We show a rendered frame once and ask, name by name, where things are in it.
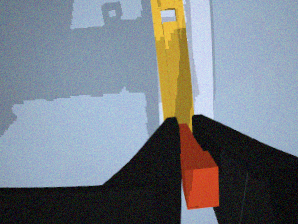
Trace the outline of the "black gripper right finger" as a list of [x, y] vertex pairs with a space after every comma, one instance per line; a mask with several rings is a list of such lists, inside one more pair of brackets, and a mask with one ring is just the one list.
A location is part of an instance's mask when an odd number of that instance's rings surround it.
[[298, 224], [298, 156], [202, 113], [192, 135], [218, 165], [218, 224]]

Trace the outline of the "light grey slotted metal rail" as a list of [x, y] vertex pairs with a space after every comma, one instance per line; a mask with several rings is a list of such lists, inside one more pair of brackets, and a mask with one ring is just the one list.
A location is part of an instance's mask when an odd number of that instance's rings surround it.
[[[213, 51], [210, 37], [209, 0], [182, 0], [186, 34], [188, 34], [190, 80], [192, 80], [193, 112], [214, 119]], [[176, 10], [160, 11], [162, 22], [176, 22]], [[162, 111], [160, 72], [158, 72], [160, 125]]]

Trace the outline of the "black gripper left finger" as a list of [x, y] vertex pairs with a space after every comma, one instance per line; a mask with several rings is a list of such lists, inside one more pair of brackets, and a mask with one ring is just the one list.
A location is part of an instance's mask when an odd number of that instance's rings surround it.
[[180, 143], [170, 116], [105, 184], [0, 188], [0, 224], [181, 224]]

